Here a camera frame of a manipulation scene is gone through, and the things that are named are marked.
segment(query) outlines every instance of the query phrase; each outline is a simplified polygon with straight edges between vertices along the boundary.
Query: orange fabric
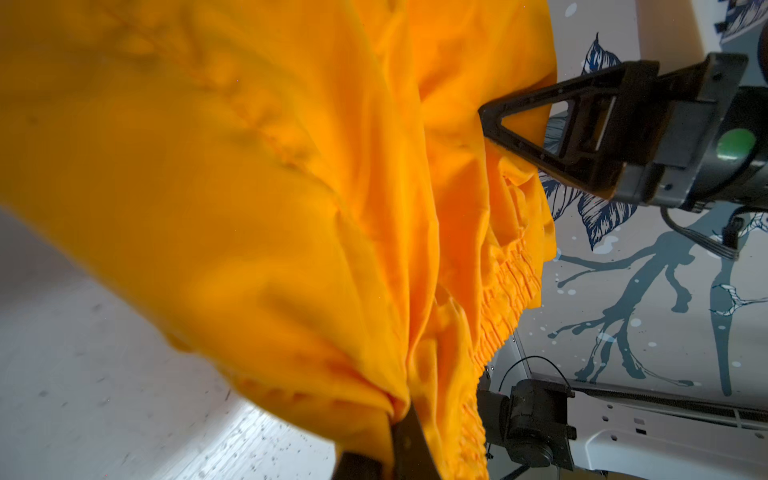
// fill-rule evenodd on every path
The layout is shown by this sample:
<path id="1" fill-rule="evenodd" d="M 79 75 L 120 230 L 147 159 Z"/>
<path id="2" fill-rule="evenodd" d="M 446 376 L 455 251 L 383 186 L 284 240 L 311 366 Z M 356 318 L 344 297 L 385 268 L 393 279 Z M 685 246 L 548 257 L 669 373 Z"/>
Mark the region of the orange fabric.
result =
<path id="1" fill-rule="evenodd" d="M 487 477 L 554 227 L 477 109 L 554 82 L 545 0 L 11 0 L 0 65 L 5 207 L 256 404 L 389 469 L 412 399 Z"/>

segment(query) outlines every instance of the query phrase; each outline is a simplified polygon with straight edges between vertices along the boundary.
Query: speckled white surface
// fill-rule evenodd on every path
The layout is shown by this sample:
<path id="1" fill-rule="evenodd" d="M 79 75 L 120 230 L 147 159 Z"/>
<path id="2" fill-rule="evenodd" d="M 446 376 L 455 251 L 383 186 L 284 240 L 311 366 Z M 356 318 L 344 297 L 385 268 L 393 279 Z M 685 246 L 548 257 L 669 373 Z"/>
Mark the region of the speckled white surface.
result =
<path id="1" fill-rule="evenodd" d="M 1 480 L 329 478 L 334 463 L 2 214 L 0 425 Z"/>

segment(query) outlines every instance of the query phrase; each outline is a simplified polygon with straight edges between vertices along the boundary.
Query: orange garment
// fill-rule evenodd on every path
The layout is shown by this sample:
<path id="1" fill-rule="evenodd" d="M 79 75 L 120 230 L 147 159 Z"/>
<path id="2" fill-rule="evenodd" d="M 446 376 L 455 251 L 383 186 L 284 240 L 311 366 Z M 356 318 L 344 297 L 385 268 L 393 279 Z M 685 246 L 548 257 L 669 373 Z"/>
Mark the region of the orange garment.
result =
<path id="1" fill-rule="evenodd" d="M 6 208 L 256 404 L 391 469 L 412 400 L 487 478 L 554 226 L 477 109 L 554 82 L 545 0 L 10 0 L 0 65 Z"/>

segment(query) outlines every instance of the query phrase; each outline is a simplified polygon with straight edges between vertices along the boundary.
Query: green circle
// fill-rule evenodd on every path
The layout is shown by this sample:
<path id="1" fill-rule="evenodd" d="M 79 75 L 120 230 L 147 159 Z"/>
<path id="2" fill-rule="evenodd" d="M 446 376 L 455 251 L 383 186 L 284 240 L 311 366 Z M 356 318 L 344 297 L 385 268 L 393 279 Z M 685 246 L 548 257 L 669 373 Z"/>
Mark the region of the green circle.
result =
<path id="1" fill-rule="evenodd" d="M 752 153 L 752 149 L 757 143 L 755 134 L 746 128 L 734 128 L 728 130 L 717 141 L 717 158 L 724 162 L 732 164 L 737 161 L 744 161 Z"/>

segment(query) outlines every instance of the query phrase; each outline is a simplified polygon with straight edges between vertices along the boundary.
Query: white paint spot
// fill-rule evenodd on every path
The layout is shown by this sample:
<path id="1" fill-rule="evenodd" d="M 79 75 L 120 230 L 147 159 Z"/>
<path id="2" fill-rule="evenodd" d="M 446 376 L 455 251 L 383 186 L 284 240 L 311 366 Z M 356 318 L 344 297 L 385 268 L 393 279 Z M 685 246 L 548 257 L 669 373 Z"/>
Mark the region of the white paint spot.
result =
<path id="1" fill-rule="evenodd" d="M 592 253 L 596 253 L 597 255 L 605 255 L 606 253 L 610 253 L 614 249 L 614 243 L 618 241 L 619 239 L 613 235 L 607 235 L 606 237 L 603 237 L 602 244 L 597 245 L 592 249 Z"/>
<path id="2" fill-rule="evenodd" d="M 600 339 L 600 340 L 602 340 L 604 342 L 609 342 L 609 343 L 613 343 L 613 342 L 616 341 L 616 339 L 614 337 L 608 335 L 606 332 L 598 333 L 598 339 Z"/>

